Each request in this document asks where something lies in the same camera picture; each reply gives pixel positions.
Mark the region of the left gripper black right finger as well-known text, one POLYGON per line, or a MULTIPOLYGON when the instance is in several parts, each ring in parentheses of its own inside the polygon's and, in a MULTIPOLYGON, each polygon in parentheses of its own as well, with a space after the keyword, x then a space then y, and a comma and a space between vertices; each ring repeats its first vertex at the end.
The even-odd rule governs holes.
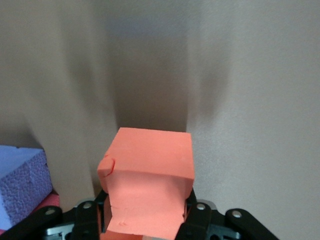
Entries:
POLYGON ((197 200, 192 191, 186 200, 187 215, 176 240, 276 240, 267 227, 241 208, 221 214, 209 201, 197 200))

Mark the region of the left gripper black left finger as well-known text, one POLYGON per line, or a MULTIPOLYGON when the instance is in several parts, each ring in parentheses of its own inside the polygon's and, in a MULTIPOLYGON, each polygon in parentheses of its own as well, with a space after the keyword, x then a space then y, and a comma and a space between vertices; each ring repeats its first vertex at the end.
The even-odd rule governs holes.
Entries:
POLYGON ((101 240, 111 213, 109 195, 101 190, 94 200, 83 200, 67 212, 45 206, 0 235, 2 240, 101 240))

